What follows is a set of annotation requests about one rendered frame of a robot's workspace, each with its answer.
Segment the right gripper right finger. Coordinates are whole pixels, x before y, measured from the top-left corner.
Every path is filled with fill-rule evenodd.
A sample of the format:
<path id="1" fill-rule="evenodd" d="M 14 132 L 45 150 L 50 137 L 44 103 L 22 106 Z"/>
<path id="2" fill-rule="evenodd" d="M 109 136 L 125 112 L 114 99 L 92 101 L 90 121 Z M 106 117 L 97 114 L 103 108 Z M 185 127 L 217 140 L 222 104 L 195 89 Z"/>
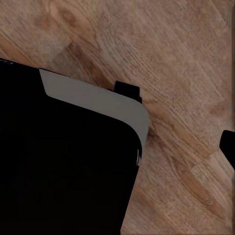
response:
<path id="1" fill-rule="evenodd" d="M 235 132 L 224 130 L 219 147 L 235 170 Z"/>

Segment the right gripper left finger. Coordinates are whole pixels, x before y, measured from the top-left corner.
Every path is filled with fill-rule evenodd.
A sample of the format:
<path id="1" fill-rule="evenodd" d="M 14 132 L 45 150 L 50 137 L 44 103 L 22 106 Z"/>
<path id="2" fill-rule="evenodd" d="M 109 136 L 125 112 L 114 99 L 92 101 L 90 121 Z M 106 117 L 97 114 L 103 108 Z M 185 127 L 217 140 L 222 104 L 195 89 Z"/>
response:
<path id="1" fill-rule="evenodd" d="M 0 189 L 25 150 L 21 130 L 0 136 Z"/>

